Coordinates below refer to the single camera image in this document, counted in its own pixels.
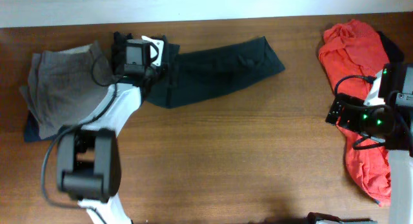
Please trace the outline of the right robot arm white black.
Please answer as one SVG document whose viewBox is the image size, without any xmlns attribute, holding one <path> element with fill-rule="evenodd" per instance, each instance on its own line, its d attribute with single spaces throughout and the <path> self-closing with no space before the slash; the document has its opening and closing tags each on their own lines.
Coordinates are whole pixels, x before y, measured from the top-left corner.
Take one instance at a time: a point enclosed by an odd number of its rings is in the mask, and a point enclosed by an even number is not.
<svg viewBox="0 0 413 224">
<path fill-rule="evenodd" d="M 412 223 L 412 64 L 389 63 L 364 80 L 372 86 L 364 100 L 334 90 L 325 121 L 359 134 L 354 150 L 388 150 L 389 222 Z"/>
</svg>

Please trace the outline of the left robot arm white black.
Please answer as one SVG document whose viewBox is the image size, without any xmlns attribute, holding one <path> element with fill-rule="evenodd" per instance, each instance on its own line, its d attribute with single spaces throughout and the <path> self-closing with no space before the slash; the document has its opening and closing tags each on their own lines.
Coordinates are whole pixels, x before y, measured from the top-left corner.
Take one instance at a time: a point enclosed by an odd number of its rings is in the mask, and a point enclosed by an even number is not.
<svg viewBox="0 0 413 224">
<path fill-rule="evenodd" d="M 51 142 L 41 166 L 41 192 L 49 205 L 84 210 L 93 223 L 133 222 L 119 197 L 122 171 L 117 137 L 157 82 L 161 59 L 157 53 L 147 63 L 137 62 L 127 54 L 123 72 L 104 85 L 108 92 L 97 108 Z M 53 149 L 57 150 L 57 189 L 67 194 L 72 204 L 54 201 L 48 195 L 46 168 Z"/>
</svg>

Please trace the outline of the grey folded pants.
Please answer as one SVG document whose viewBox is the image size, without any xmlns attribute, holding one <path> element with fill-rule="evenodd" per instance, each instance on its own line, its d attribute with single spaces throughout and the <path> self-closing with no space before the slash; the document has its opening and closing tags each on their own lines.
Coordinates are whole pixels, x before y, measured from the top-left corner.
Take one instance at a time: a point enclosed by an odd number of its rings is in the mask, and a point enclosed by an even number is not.
<svg viewBox="0 0 413 224">
<path fill-rule="evenodd" d="M 107 94 L 113 72 L 97 41 L 60 52 L 34 53 L 19 88 L 41 138 L 89 116 Z"/>
</svg>

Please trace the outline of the black garment under red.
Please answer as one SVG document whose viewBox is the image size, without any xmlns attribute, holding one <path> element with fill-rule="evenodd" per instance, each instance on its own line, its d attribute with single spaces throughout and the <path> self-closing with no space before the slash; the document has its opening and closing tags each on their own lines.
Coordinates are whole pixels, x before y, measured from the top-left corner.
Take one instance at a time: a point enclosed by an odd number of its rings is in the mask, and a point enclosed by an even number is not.
<svg viewBox="0 0 413 224">
<path fill-rule="evenodd" d="M 391 63 L 404 62 L 405 55 L 401 49 L 391 39 L 389 39 L 383 32 L 378 31 L 381 44 L 385 50 L 385 53 Z"/>
</svg>

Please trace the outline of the navy folded garment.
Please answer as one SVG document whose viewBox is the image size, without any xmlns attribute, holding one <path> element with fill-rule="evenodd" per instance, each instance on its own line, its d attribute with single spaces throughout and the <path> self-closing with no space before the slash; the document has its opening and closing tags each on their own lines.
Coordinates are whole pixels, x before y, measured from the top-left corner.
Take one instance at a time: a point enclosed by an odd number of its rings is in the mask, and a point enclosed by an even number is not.
<svg viewBox="0 0 413 224">
<path fill-rule="evenodd" d="M 41 138 L 39 135 L 39 124 L 31 112 L 28 112 L 26 124 L 23 131 L 23 138 L 25 143 L 34 143 L 40 141 L 53 140 L 60 134 L 65 128 L 61 127 L 58 132 L 52 136 Z"/>
</svg>

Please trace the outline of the dark green t-shirt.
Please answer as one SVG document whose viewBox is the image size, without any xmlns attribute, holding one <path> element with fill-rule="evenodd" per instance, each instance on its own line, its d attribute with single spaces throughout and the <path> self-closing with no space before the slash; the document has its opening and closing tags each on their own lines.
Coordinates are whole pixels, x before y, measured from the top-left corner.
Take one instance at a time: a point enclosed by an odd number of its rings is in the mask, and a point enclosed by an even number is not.
<svg viewBox="0 0 413 224">
<path fill-rule="evenodd" d="M 144 101 L 163 108 L 225 96 L 285 69 L 265 37 L 184 54 L 166 36 L 160 40 L 164 47 L 159 75 L 138 79 L 137 84 Z"/>
</svg>

